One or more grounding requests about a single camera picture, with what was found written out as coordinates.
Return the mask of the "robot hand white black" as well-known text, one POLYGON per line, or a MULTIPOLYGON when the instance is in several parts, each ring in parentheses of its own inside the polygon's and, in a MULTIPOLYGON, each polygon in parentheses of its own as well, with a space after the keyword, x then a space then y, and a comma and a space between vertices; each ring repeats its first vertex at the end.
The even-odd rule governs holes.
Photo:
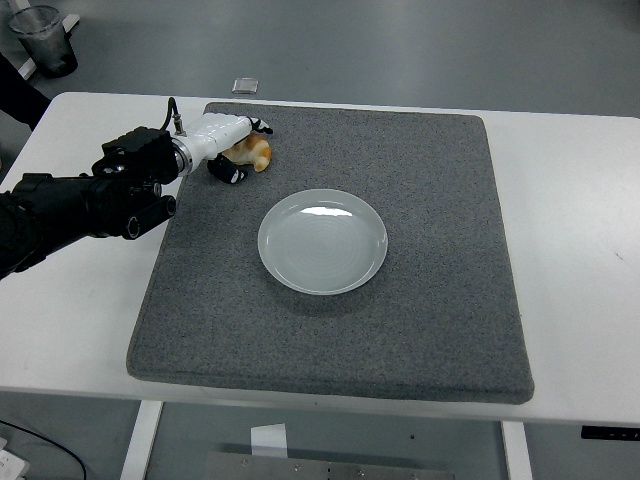
POLYGON ((247 175, 242 166, 264 171, 272 158, 265 134, 273 130, 258 118, 221 113, 205 113, 187 127, 186 135, 174 138, 176 156, 182 158, 185 176, 205 162, 207 170, 218 180, 236 184, 247 175))

